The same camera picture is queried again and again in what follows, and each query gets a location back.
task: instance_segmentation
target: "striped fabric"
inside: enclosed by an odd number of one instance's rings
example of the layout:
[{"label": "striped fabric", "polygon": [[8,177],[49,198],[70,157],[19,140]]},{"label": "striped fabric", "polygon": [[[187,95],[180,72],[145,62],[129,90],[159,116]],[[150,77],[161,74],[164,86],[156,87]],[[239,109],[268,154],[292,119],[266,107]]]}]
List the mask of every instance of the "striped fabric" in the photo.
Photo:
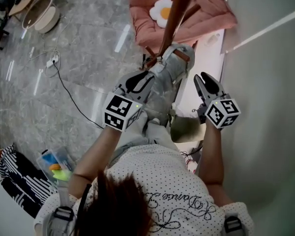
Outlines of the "striped fabric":
[{"label": "striped fabric", "polygon": [[57,192],[41,170],[21,153],[14,144],[5,148],[0,159],[1,185],[8,194],[32,217],[36,217],[46,199]]}]

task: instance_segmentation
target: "wooden table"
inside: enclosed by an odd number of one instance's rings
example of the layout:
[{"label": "wooden table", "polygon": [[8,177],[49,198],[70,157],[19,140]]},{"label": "wooden table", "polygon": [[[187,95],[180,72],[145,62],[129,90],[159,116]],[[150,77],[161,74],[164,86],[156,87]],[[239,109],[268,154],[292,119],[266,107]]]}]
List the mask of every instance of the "wooden table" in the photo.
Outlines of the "wooden table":
[{"label": "wooden table", "polygon": [[9,12],[9,16],[14,16],[19,22],[21,21],[16,15],[27,10],[34,0],[21,0],[19,4],[13,5]]}]

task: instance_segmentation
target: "brown hair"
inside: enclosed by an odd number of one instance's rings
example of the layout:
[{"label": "brown hair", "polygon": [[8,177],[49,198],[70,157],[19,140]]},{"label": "brown hair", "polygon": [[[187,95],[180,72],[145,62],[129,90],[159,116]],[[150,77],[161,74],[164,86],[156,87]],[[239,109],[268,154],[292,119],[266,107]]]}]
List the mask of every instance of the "brown hair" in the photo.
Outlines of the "brown hair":
[{"label": "brown hair", "polygon": [[79,215],[76,236],[148,234],[151,213],[142,187],[132,175],[116,181],[99,172],[96,192],[93,203]]}]

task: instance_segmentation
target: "gray marble tile floor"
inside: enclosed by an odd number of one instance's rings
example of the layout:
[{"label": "gray marble tile floor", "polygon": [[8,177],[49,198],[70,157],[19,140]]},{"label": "gray marble tile floor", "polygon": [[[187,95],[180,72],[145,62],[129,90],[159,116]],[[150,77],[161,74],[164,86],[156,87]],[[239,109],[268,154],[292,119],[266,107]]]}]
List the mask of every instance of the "gray marble tile floor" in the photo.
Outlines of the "gray marble tile floor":
[{"label": "gray marble tile floor", "polygon": [[[44,35],[29,29],[22,39],[21,24],[11,18],[5,27],[10,35],[2,40],[0,51],[0,147],[15,142],[32,162],[43,150],[60,146],[77,160],[101,132],[78,112],[58,76],[47,78],[42,72],[53,53],[29,61],[33,47],[35,57],[57,44],[65,86],[81,111],[99,124],[106,94],[142,62],[128,0],[54,0],[54,4],[61,13],[54,29]],[[127,25],[131,27],[125,33]],[[54,73],[53,68],[46,71]]]}]

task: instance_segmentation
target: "light gray jeans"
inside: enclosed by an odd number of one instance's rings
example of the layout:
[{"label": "light gray jeans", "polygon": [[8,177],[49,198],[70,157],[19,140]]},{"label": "light gray jeans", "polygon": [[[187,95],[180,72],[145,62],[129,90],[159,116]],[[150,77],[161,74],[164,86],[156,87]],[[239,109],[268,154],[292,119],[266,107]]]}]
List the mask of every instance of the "light gray jeans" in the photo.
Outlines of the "light gray jeans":
[{"label": "light gray jeans", "polygon": [[110,167],[113,166],[129,148],[135,146],[159,144],[166,148],[179,151],[164,126],[149,121],[147,123],[147,130],[144,136],[143,128],[147,120],[148,116],[146,112],[141,112],[139,118],[134,123],[132,123],[125,132],[122,133],[116,150],[110,160]]}]

